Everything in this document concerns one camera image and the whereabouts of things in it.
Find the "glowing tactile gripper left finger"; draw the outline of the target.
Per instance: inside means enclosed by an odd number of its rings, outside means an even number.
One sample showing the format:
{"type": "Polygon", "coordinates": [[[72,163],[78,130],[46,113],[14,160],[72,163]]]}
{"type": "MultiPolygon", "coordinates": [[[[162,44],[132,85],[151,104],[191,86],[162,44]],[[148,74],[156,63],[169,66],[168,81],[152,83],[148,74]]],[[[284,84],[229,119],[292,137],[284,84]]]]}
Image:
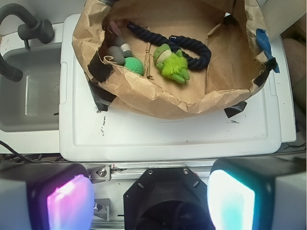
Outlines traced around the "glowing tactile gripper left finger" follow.
{"type": "Polygon", "coordinates": [[[2,230],[87,230],[94,188],[80,163],[1,163],[2,230]]]}

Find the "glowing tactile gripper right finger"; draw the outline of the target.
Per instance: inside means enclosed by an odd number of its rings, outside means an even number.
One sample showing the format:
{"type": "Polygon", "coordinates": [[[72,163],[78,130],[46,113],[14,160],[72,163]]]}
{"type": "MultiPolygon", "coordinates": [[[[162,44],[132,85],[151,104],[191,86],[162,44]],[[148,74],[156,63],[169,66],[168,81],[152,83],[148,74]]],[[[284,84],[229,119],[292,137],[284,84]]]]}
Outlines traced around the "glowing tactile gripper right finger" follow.
{"type": "Polygon", "coordinates": [[[305,230],[307,160],[217,159],[208,179],[207,201],[217,230],[305,230]]]}

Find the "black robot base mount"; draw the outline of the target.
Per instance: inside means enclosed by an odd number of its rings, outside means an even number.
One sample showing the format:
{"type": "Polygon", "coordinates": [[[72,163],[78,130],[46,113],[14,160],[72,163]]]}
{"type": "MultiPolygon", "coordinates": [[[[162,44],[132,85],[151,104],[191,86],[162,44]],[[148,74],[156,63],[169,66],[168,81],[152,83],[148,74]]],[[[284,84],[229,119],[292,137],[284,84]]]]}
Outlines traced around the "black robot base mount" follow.
{"type": "Polygon", "coordinates": [[[149,168],[123,196],[127,230],[213,230],[207,184],[188,167],[149,168]]]}

